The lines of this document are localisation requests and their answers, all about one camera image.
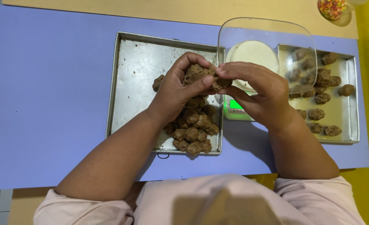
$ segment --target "clear plastic lid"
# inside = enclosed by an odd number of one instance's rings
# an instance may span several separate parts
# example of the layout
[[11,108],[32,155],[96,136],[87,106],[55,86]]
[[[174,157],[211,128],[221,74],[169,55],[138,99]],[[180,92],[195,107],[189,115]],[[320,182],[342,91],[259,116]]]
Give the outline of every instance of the clear plastic lid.
[[[314,39],[294,23],[249,17],[226,21],[219,31],[218,63],[238,61],[262,65],[286,78],[290,94],[307,91],[316,81]],[[233,85],[256,93],[245,81]]]

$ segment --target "candy sprinkles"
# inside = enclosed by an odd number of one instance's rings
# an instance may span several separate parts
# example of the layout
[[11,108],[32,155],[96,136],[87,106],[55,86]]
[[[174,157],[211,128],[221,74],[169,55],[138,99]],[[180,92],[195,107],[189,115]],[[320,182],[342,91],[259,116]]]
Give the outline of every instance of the candy sprinkles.
[[318,8],[320,13],[330,19],[338,20],[346,9],[345,0],[318,0]]

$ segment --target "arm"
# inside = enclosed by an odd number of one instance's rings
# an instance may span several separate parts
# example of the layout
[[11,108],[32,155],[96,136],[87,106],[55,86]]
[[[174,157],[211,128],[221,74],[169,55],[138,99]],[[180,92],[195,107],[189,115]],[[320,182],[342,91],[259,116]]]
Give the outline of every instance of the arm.
[[213,78],[206,76],[183,87],[184,72],[196,63],[205,68],[210,65],[195,53],[188,52],[178,58],[150,106],[94,148],[58,184],[56,192],[94,201],[124,199],[155,146],[161,129],[179,115],[188,99],[211,86]]
[[257,122],[271,140],[278,173],[288,179],[330,179],[339,169],[310,132],[298,112],[288,104],[288,83],[269,69],[253,63],[229,62],[216,72],[225,79],[247,81],[258,95],[249,96],[231,86],[219,94],[232,96]]

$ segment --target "person's right hand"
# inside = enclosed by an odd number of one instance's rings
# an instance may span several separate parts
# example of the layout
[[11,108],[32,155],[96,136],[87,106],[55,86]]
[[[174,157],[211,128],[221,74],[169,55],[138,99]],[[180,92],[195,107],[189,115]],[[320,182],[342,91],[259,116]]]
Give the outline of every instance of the person's right hand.
[[286,128],[298,112],[288,103],[288,82],[266,67],[248,62],[229,62],[216,69],[219,77],[247,81],[257,95],[247,95],[235,86],[218,94],[229,95],[243,107],[248,115],[269,131]]

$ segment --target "blue table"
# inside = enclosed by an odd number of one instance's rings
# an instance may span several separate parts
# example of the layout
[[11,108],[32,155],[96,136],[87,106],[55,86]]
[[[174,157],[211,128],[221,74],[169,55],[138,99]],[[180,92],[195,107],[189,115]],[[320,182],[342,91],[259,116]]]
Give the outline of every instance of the blue table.
[[[55,186],[104,139],[117,31],[216,44],[218,26],[0,6],[0,189]],[[315,36],[355,55],[357,40]],[[369,166],[361,79],[360,142],[324,145],[340,168]],[[275,172],[266,129],[224,122],[219,156],[152,154],[142,181]]]

